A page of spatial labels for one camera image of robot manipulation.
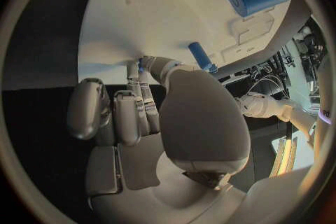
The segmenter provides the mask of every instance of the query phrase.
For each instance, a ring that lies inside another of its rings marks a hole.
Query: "purple light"
[[[327,118],[327,117],[321,112],[321,110],[319,110],[319,117],[320,117],[321,120],[323,120],[324,122],[328,123],[329,125],[332,124],[332,121],[331,121],[329,118]]]

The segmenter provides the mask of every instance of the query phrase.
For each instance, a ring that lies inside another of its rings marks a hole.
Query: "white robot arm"
[[[277,116],[284,122],[291,122],[297,129],[304,133],[308,144],[312,146],[311,129],[316,120],[303,111],[302,107],[288,99],[276,100],[271,96],[250,92],[236,99],[241,112],[253,118],[269,118]]]

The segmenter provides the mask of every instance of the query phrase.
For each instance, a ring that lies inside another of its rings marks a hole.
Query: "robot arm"
[[[241,112],[253,118],[277,116],[284,122],[291,122],[304,133],[308,144],[312,146],[311,128],[316,120],[304,112],[302,107],[292,100],[276,100],[271,96],[250,92],[236,99]]]

